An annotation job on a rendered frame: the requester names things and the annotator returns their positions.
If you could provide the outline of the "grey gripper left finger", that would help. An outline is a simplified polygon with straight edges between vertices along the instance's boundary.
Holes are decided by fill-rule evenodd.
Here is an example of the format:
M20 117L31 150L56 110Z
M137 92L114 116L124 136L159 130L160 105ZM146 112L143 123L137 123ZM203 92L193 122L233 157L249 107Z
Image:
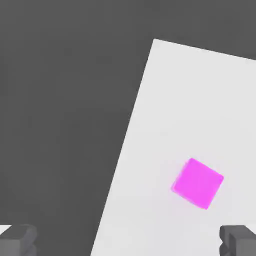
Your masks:
M37 235L33 225L12 225L0 235L0 256L37 256Z

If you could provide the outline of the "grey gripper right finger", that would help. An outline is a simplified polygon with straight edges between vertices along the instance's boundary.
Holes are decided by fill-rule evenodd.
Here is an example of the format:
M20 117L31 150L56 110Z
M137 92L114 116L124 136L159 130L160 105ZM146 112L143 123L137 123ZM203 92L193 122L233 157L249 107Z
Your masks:
M256 256L256 234L245 225L222 225L219 256Z

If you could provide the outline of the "small magenta cube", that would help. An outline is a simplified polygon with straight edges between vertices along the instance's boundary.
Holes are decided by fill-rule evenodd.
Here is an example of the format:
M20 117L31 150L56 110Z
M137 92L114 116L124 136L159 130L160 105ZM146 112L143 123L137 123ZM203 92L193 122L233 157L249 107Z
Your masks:
M181 169L171 190L201 209L208 209L224 176L194 158Z

